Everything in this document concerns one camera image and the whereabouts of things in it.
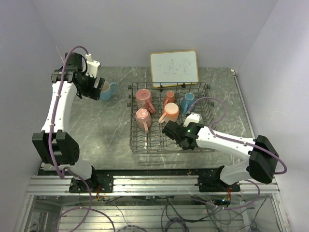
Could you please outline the light blue mug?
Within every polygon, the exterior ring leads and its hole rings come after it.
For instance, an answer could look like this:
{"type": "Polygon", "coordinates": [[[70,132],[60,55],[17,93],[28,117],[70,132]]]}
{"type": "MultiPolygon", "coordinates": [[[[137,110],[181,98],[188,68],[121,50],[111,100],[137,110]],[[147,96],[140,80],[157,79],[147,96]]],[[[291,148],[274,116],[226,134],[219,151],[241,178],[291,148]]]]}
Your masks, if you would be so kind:
{"type": "Polygon", "coordinates": [[[103,88],[100,93],[101,101],[109,101],[112,97],[112,94],[115,92],[117,84],[115,82],[104,82],[103,88]]]}

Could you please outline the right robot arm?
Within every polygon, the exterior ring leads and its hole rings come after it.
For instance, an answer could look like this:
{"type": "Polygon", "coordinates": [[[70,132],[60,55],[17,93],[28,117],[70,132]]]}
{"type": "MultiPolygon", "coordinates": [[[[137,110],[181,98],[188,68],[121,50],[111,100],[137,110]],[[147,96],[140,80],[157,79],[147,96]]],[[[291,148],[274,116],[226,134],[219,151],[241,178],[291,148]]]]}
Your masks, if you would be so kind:
{"type": "Polygon", "coordinates": [[[169,121],[162,130],[168,138],[174,140],[183,150],[210,148],[233,155],[242,161],[220,167],[213,179],[213,187],[224,191],[229,185],[241,180],[254,179],[263,184],[270,184],[275,174],[278,157],[275,149],[264,136],[240,138],[222,132],[210,130],[209,127],[190,122],[187,127],[169,121]]]}

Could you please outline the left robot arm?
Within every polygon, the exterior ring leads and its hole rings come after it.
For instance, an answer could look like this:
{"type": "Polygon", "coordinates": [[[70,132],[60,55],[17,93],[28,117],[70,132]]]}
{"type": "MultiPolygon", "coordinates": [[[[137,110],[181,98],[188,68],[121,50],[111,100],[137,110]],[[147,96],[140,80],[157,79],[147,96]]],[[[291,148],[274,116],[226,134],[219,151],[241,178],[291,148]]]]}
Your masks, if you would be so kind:
{"type": "Polygon", "coordinates": [[[41,132],[34,133],[32,142],[44,164],[55,167],[61,177],[69,170],[81,177],[81,186],[88,192],[98,188],[95,169],[80,158],[78,143],[69,135],[70,114],[75,97],[98,101],[104,78],[98,77],[101,63],[87,53],[66,53],[61,68],[51,75],[52,99],[41,132]]]}

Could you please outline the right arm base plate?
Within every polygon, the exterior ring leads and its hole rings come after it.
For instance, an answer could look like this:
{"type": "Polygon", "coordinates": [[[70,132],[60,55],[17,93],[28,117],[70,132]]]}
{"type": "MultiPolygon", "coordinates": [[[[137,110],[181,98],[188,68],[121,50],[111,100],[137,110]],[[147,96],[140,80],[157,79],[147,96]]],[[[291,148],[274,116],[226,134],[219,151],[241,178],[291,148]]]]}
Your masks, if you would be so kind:
{"type": "Polygon", "coordinates": [[[232,192],[240,192],[239,182],[232,185],[225,184],[220,180],[220,174],[224,166],[219,168],[204,168],[194,169],[193,175],[197,175],[197,184],[199,192],[227,192],[228,187],[231,188],[232,192]]]}

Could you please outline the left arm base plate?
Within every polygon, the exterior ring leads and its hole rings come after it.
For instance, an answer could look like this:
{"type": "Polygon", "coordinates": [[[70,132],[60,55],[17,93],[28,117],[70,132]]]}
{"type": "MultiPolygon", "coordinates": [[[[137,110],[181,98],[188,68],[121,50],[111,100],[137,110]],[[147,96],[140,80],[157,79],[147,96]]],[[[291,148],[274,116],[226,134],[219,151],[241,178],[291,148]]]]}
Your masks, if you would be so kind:
{"type": "MultiPolygon", "coordinates": [[[[91,178],[85,180],[92,192],[99,193],[112,193],[113,181],[113,176],[103,171],[93,171],[91,178]]],[[[73,177],[70,182],[69,193],[88,193],[88,189],[80,178],[73,177]]]]}

